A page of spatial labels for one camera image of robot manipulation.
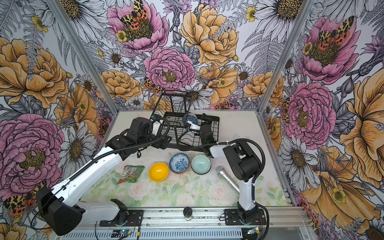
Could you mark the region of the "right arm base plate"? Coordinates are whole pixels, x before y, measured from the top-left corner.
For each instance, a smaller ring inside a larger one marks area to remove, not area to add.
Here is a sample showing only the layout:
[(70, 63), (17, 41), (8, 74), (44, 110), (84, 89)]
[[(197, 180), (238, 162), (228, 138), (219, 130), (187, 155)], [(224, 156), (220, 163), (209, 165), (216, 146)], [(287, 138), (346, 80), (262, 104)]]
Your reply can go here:
[(224, 217), (226, 226), (265, 226), (267, 224), (265, 211), (258, 208), (256, 214), (247, 220), (241, 220), (237, 209), (225, 209)]

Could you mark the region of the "blue floral bowl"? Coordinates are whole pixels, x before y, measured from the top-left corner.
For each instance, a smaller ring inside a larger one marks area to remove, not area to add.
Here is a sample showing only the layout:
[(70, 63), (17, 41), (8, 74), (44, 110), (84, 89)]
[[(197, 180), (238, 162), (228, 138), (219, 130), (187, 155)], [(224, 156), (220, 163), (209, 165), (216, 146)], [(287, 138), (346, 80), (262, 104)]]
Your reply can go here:
[(172, 156), (169, 162), (171, 171), (175, 174), (181, 175), (185, 173), (190, 166), (189, 157), (186, 154), (178, 153)]

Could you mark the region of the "yellow bowl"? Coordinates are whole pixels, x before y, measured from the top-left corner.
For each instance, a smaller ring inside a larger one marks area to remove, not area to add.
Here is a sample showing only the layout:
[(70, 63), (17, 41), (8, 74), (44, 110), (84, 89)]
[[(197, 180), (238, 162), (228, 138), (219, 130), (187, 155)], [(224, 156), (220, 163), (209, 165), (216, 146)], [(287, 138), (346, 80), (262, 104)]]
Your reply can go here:
[(169, 175), (169, 167), (165, 163), (155, 163), (149, 169), (149, 178), (153, 182), (162, 182)]

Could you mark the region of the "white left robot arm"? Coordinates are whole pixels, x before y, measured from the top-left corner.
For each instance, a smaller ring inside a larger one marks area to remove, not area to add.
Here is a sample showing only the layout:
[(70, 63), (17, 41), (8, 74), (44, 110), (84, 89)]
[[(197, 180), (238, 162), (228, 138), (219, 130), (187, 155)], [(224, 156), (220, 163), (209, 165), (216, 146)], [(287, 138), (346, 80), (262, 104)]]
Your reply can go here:
[(84, 193), (108, 171), (132, 154), (141, 157), (141, 152), (152, 146), (165, 150), (171, 137), (171, 124), (161, 117), (135, 118), (129, 129), (114, 136), (100, 152), (70, 177), (54, 187), (38, 190), (36, 200), (38, 213), (58, 235), (64, 236), (78, 225), (93, 222), (111, 222), (117, 226), (128, 220), (128, 208), (119, 200), (106, 203), (85, 204)]

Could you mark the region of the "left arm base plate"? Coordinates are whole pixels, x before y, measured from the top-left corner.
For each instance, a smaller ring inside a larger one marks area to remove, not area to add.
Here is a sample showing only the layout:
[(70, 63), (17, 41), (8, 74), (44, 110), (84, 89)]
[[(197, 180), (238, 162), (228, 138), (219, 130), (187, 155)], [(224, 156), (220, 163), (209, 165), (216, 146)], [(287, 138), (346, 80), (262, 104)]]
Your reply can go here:
[(101, 221), (100, 227), (140, 227), (143, 220), (143, 210), (120, 210), (111, 221)]

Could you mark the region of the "blue triangle pattern bowl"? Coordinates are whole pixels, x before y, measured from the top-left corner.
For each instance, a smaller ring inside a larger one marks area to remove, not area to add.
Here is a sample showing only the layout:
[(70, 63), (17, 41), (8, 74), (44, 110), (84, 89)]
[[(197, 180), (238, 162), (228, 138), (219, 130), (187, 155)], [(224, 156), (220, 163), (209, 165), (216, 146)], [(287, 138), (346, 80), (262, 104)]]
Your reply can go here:
[(193, 113), (185, 114), (182, 118), (182, 122), (183, 122), (184, 126), (186, 126), (188, 123), (192, 123), (194, 125), (199, 124), (198, 117)]

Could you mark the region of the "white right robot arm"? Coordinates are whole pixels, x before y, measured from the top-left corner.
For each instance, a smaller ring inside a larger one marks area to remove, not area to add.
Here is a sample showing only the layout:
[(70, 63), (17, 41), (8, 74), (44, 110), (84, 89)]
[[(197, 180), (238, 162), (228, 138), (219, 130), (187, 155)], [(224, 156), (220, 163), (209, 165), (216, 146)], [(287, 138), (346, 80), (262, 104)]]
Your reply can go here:
[(265, 168), (265, 153), (259, 144), (250, 139), (216, 141), (211, 123), (206, 121), (206, 115), (203, 117), (203, 123), (200, 125), (190, 120), (185, 122), (186, 130), (198, 134), (202, 143), (189, 150), (202, 149), (208, 158), (227, 159), (235, 177), (243, 182), (239, 185), (238, 215), (242, 223), (249, 224), (262, 207), (256, 202), (255, 183)]

